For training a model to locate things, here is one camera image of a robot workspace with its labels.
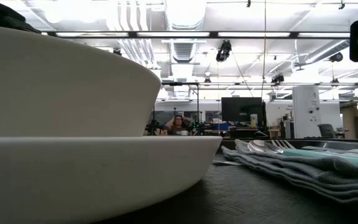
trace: office chair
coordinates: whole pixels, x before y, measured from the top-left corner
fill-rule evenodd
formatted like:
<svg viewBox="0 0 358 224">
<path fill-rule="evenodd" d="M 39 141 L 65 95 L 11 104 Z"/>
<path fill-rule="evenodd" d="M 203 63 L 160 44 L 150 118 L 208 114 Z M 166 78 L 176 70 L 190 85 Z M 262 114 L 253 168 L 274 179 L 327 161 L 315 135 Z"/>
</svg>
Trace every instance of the office chair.
<svg viewBox="0 0 358 224">
<path fill-rule="evenodd" d="M 322 138 L 336 138 L 335 131 L 330 124 L 318 124 Z"/>
</svg>

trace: fork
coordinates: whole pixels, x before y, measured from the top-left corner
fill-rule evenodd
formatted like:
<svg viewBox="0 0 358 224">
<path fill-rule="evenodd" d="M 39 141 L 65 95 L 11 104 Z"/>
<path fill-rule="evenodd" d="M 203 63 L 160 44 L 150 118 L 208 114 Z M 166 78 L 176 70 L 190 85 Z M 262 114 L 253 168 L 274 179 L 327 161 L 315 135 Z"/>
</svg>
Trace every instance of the fork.
<svg viewBox="0 0 358 224">
<path fill-rule="evenodd" d="M 273 145 L 279 147 L 280 149 L 296 149 L 287 140 L 281 140 L 281 139 L 280 140 L 273 140 L 272 139 L 272 143 L 273 143 Z"/>
</svg>

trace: spoon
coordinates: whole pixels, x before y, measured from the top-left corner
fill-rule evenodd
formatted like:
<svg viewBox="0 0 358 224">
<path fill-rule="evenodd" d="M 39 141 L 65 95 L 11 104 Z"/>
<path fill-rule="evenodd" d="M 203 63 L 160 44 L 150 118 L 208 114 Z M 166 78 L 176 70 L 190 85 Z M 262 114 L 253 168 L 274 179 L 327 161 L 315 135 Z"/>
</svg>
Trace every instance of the spoon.
<svg viewBox="0 0 358 224">
<path fill-rule="evenodd" d="M 254 152 L 274 152 L 277 154 L 282 154 L 284 152 L 284 150 L 281 149 L 280 147 L 262 140 L 250 141 L 248 143 L 248 148 L 250 151 L 254 151 Z"/>
</svg>

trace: ceiling beam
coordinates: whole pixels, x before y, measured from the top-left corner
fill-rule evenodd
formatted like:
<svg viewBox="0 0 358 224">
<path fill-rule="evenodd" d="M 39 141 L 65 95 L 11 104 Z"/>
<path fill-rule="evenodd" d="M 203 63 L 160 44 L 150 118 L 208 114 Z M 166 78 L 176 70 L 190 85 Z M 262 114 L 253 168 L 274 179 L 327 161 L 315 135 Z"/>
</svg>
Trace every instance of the ceiling beam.
<svg viewBox="0 0 358 224">
<path fill-rule="evenodd" d="M 349 32 L 310 31 L 47 31 L 63 39 L 285 39 L 347 40 Z"/>
</svg>

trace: security camera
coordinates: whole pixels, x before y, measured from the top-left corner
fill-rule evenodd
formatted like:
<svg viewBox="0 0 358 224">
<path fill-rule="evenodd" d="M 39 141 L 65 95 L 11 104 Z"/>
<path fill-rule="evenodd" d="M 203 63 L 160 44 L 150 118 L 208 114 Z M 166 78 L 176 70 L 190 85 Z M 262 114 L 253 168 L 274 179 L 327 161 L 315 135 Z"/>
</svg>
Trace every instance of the security camera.
<svg viewBox="0 0 358 224">
<path fill-rule="evenodd" d="M 277 75 L 272 76 L 272 83 L 281 83 L 284 82 L 284 75 L 279 73 Z"/>
<path fill-rule="evenodd" d="M 217 62 L 224 62 L 230 56 L 231 44 L 230 40 L 224 40 L 221 48 L 218 50 L 218 54 L 216 55 Z"/>
<path fill-rule="evenodd" d="M 122 56 L 121 49 L 119 49 L 119 48 L 113 49 L 113 50 L 112 50 L 112 53 L 113 53 L 113 54 L 116 54 L 116 55 Z"/>
<path fill-rule="evenodd" d="M 334 54 L 329 58 L 330 62 L 340 62 L 341 60 L 343 60 L 343 55 L 340 52 Z"/>
<path fill-rule="evenodd" d="M 331 85 L 332 87 L 337 86 L 337 85 L 335 85 L 335 83 L 339 83 L 337 78 L 333 78 L 330 82 L 333 84 L 333 85 Z"/>
</svg>

